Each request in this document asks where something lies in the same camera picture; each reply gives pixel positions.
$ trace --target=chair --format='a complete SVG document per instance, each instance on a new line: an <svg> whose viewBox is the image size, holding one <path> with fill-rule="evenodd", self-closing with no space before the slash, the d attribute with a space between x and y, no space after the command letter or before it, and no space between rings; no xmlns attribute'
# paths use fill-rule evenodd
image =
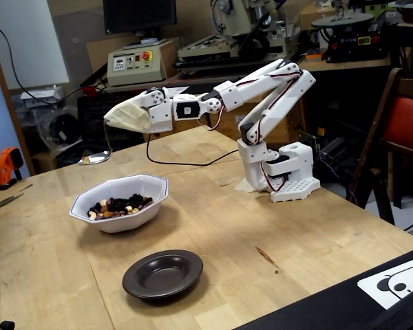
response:
<svg viewBox="0 0 413 330"><path fill-rule="evenodd" d="M402 156L413 160L413 79L404 79L403 75L402 69L390 72L355 173L357 182L352 189L358 206L362 208L365 208L374 189L379 216L392 224L392 209L379 167L387 159L388 151L396 158Z"/></svg>

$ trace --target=white octagonal bowl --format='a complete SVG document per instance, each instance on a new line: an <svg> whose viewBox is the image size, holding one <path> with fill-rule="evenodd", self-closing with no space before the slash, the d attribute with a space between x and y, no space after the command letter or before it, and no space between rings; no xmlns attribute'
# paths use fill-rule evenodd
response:
<svg viewBox="0 0 413 330"><path fill-rule="evenodd" d="M87 211L103 199L109 199L110 197L128 199L133 194L151 197L154 203L136 214L125 215L124 217L93 221L87 216ZM160 204L168 195L169 181L163 177L148 174L121 177L120 179L109 180L76 196L69 215L84 221L89 226L95 226L103 232L122 232L137 228L151 220L158 213Z"/></svg>

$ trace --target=red chair cushion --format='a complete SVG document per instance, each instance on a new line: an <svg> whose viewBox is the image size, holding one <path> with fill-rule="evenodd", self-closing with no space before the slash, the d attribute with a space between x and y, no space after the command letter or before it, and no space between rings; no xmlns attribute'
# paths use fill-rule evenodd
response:
<svg viewBox="0 0 413 330"><path fill-rule="evenodd" d="M413 149L413 99L396 98L383 138Z"/></svg>

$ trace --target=orange power tool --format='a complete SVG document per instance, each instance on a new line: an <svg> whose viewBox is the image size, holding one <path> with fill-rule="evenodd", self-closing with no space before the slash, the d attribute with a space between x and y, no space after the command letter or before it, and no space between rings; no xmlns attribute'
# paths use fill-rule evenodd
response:
<svg viewBox="0 0 413 330"><path fill-rule="evenodd" d="M20 168L23 158L18 148L6 148L0 154L0 190L6 190L21 180ZM11 179L12 171L16 179Z"/></svg>

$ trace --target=dried fruit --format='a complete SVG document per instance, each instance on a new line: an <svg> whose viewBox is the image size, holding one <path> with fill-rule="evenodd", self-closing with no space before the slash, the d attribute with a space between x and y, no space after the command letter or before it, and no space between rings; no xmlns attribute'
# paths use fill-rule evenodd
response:
<svg viewBox="0 0 413 330"><path fill-rule="evenodd" d="M153 204L151 197L133 194L130 198L109 198L96 203L87 213L91 220L103 220L108 218L134 215L147 206Z"/></svg>

